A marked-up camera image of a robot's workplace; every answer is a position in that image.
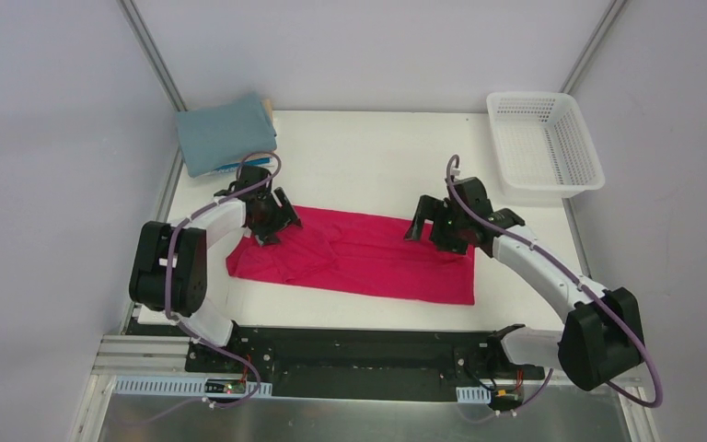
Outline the red t shirt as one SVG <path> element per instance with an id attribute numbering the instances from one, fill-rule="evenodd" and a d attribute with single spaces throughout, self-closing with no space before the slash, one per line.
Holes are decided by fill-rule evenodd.
<path id="1" fill-rule="evenodd" d="M 471 306 L 475 253 L 439 250 L 425 227 L 418 241 L 405 234 L 410 220 L 299 206 L 303 223 L 261 246 L 243 238 L 226 257 L 239 279 L 337 292 Z"/>

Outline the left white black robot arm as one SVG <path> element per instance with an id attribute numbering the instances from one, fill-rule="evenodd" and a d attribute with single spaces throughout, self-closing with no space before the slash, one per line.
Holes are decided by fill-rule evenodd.
<path id="1" fill-rule="evenodd" d="M 140 231 L 130 299 L 211 344 L 208 358 L 222 372 L 242 365 L 244 348 L 230 339 L 236 323 L 207 297 L 208 251 L 223 239 L 276 245 L 280 232 L 302 225 L 284 190 L 272 186 L 273 177 L 269 169 L 242 166 L 203 207 L 175 224 L 149 221 Z"/>

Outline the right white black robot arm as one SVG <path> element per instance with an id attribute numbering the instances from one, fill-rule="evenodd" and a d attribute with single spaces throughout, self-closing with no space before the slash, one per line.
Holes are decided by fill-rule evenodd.
<path id="1" fill-rule="evenodd" d="M 570 271 L 541 246 L 525 220 L 509 208 L 493 210 L 477 178 L 455 180 L 444 199 L 420 196 L 405 239 L 418 241 L 426 223 L 440 251 L 482 250 L 519 275 L 554 310 L 561 331 L 512 325 L 487 342 L 487 368 L 506 378 L 521 366 L 562 370 L 590 391 L 644 363 L 643 327 L 635 296 Z"/>

